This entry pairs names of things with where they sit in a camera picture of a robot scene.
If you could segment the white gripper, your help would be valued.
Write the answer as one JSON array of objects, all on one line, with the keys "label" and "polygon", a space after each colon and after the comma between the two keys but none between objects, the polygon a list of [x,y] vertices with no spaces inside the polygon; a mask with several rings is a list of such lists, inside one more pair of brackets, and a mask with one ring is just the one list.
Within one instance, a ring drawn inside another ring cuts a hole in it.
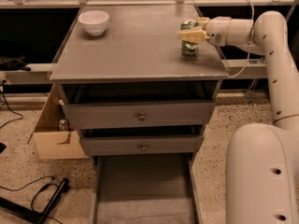
[{"label": "white gripper", "polygon": [[238,46],[245,45],[251,39],[253,20],[232,19],[230,17],[198,17],[198,25],[206,31],[182,30],[179,32],[179,38],[182,41],[201,44],[208,38],[211,45]]}]

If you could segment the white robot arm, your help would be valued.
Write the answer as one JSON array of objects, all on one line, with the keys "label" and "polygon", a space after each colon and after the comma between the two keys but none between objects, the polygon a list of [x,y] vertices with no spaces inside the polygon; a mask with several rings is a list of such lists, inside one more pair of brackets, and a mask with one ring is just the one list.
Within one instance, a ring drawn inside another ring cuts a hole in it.
[{"label": "white robot arm", "polygon": [[288,46],[284,16],[266,11],[254,20],[199,18],[182,41],[235,46],[266,59],[273,123],[234,132],[226,154],[226,224],[299,224],[299,72]]}]

